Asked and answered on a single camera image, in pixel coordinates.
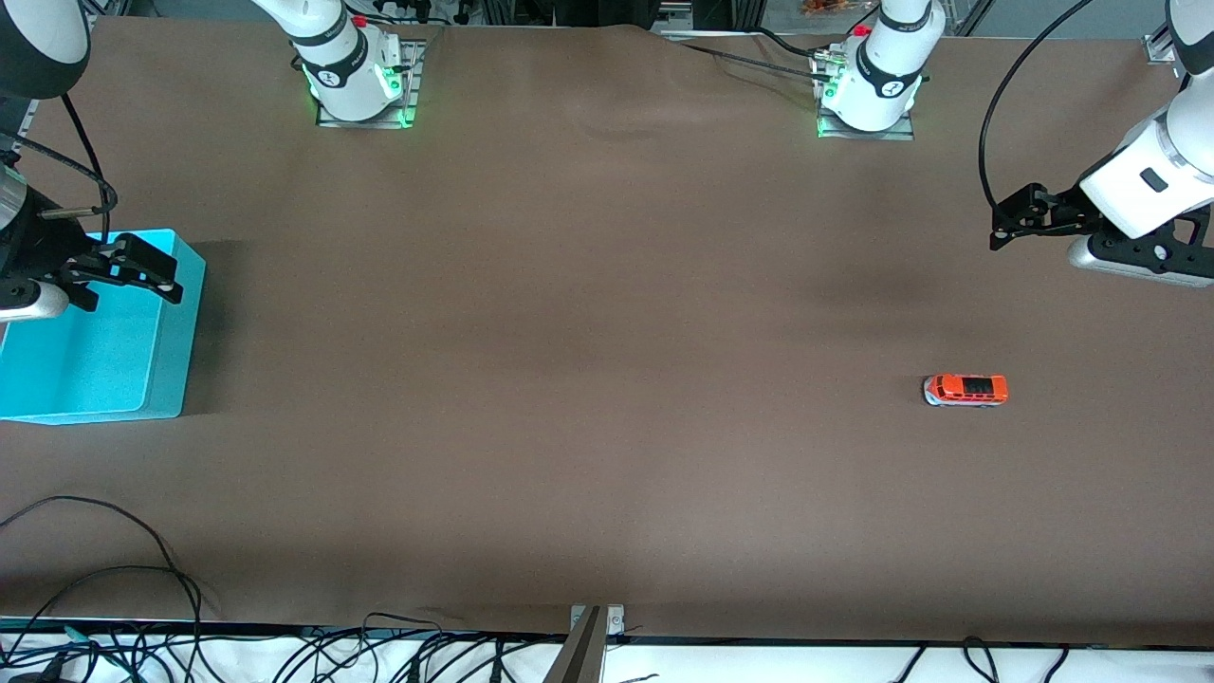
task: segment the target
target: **toy car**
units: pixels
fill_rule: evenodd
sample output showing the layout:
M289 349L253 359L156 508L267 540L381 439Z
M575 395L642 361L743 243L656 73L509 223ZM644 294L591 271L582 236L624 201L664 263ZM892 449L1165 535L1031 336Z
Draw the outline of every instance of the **toy car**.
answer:
M923 398L932 406L1002 406L1008 402L1008 380L1002 375L934 375L923 383Z

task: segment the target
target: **white robot link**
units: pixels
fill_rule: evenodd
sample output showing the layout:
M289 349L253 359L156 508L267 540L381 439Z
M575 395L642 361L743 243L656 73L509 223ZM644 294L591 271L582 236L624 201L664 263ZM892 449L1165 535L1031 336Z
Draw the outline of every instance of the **white robot link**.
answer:
M991 249L1023 235L1080 235L1072 264L1180 284L1214 284L1203 244L1214 201L1214 0L1167 0L1186 72L1172 101L1059 194L1029 183L993 211ZM1186 223L1179 233L1176 223Z
M313 96L345 121L373 118L402 95L401 41L341 0L253 0L288 33ZM91 40L80 0L0 0L0 96L46 99L67 93L89 63ZM63 209L13 166L0 167L0 321L39 319L68 306L96 309L91 281L141 286L171 303L181 300L176 260L131 233L112 243L85 234L78 218L118 203L109 183L53 149L0 131L52 155L102 188L101 206Z
M884 0L872 33L847 36L821 59L830 76L821 106L857 130L891 127L914 106L923 67L943 34L938 0Z

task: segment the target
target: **blue bin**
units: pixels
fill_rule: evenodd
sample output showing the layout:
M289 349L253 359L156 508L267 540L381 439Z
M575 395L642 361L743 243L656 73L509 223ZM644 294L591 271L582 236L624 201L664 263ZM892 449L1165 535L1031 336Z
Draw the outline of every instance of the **blue bin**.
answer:
M177 258L181 303L93 283L95 312L73 306L57 318L10 324L0 343L0 420L81 425L181 415L206 263L171 229L134 233Z

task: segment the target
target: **brown tabletop surface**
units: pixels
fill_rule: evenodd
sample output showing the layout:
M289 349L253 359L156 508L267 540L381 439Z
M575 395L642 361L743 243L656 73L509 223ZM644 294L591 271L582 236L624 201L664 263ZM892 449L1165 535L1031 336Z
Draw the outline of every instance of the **brown tabletop surface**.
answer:
M977 130L1022 47L944 40L904 143L818 140L795 76L639 29L455 28L416 127L335 131L273 24L102 21L73 97L115 228L209 263L186 415L0 425L4 508L129 507L223 620L1214 644L1210 294L987 250ZM995 192L1068 187L1175 87L1130 41L1044 45ZM84 158L57 102L30 135ZM1011 400L927 408L936 372ZM154 558L46 508L0 536L0 613ZM56 614L188 613L141 576Z

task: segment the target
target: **turquoise plastic container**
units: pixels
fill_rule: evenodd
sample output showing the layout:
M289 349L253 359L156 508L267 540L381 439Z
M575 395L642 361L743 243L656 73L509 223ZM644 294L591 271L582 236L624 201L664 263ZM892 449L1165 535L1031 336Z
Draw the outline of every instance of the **turquoise plastic container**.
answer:
M206 263L171 229L132 232L177 258L181 303L93 283L95 312L73 306L57 318L10 324L0 343L0 420L81 425L181 415Z

